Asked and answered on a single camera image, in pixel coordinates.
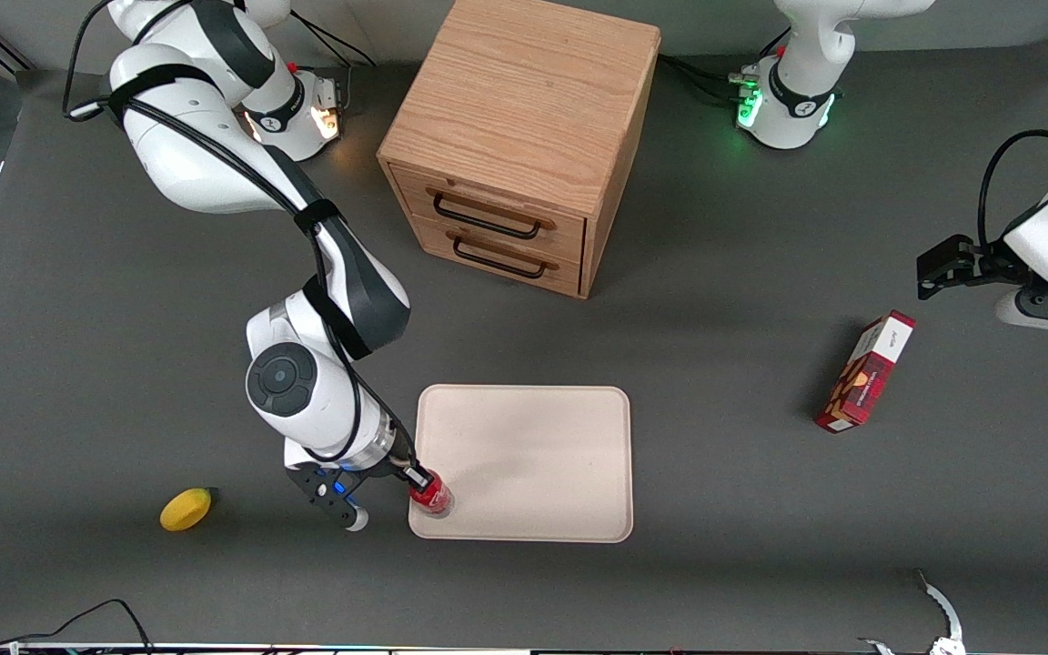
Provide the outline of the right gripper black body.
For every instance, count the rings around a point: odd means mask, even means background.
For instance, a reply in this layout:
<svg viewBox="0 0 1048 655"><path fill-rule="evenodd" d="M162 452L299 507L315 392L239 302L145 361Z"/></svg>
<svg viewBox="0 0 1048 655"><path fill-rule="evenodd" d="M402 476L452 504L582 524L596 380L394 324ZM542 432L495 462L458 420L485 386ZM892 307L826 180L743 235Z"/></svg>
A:
<svg viewBox="0 0 1048 655"><path fill-rule="evenodd" d="M396 453L394 451L388 452L386 456L383 457L378 463L374 466L370 466L365 471L362 471L363 479L381 479L385 477L394 477L403 482L408 482L410 478L408 474L405 473L412 465L412 456L407 455L407 453Z"/></svg>

